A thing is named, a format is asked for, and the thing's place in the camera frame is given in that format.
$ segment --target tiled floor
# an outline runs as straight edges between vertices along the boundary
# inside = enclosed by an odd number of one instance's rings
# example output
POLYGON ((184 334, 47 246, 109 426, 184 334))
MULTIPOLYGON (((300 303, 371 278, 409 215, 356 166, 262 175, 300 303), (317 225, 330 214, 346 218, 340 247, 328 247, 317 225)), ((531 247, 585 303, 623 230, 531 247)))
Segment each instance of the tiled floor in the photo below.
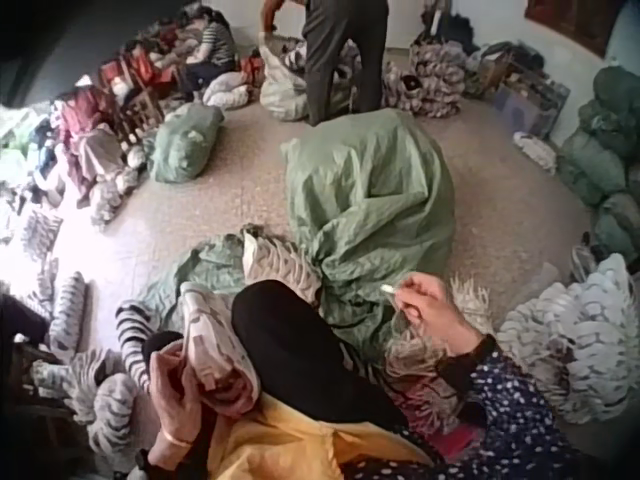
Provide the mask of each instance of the tiled floor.
MULTIPOLYGON (((442 146, 456 186, 450 272, 490 288, 499 321, 544 261, 567 272, 570 249, 588 229, 588 212, 558 179, 519 153, 490 106, 467 102, 456 117, 421 123, 442 146)), ((196 181, 147 181, 103 233, 91 230, 84 211, 67 219, 56 245, 61 271, 78 269, 93 286, 83 347, 117 349, 118 304, 199 241, 248 222, 286 233, 279 146, 308 128, 278 123, 259 105, 231 112, 208 168, 196 181)), ((619 420, 616 429, 624 427, 619 420)), ((606 428, 601 425, 574 429, 574 438, 584 440, 585 432, 597 439, 606 428)), ((602 450, 598 442, 591 444, 602 450)))

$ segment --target bracelet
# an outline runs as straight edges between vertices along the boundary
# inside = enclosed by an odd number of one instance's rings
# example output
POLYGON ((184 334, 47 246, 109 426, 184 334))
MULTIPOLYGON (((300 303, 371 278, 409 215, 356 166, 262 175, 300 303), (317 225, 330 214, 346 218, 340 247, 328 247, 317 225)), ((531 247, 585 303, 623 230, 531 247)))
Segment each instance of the bracelet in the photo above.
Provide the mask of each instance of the bracelet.
POLYGON ((169 440, 169 442, 173 443, 174 445, 177 445, 178 447, 191 448, 193 446, 192 443, 183 442, 182 440, 174 438, 173 436, 169 435, 164 429, 162 429, 162 434, 164 435, 164 438, 169 440))

